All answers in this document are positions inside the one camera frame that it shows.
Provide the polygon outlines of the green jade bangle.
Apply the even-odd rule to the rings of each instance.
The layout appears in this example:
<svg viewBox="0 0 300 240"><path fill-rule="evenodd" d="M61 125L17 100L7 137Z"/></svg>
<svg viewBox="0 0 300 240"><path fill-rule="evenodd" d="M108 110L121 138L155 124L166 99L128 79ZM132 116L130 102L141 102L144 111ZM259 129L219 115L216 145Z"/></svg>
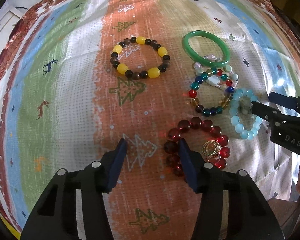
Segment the green jade bangle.
<svg viewBox="0 0 300 240"><path fill-rule="evenodd" d="M224 67L230 62L230 49L218 36L203 30L187 33L182 48L194 62L207 67Z"/></svg>

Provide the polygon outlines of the striped colourful mat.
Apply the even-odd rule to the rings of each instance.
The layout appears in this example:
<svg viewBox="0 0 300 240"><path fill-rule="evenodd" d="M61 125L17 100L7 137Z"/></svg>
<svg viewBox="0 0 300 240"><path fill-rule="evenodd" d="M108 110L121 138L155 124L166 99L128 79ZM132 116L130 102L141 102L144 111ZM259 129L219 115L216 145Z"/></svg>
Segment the striped colourful mat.
<svg viewBox="0 0 300 240"><path fill-rule="evenodd" d="M188 57L182 38L195 30L225 42L226 66ZM164 143L205 118L221 128L228 171L289 199L300 157L247 111L270 92L300 96L300 41L270 0L41 0L0 53L0 217L21 232L58 169L80 170L125 139L105 197L114 235L185 238L199 197Z"/></svg>

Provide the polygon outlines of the white wooden headboard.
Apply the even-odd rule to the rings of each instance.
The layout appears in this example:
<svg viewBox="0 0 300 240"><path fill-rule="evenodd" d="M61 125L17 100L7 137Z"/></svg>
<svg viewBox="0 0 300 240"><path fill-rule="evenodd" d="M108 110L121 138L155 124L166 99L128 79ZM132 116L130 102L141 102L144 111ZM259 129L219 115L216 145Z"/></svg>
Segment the white wooden headboard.
<svg viewBox="0 0 300 240"><path fill-rule="evenodd" d="M22 16L23 13L11 5L8 5L7 8L0 13L0 53L8 42L14 26Z"/></svg>

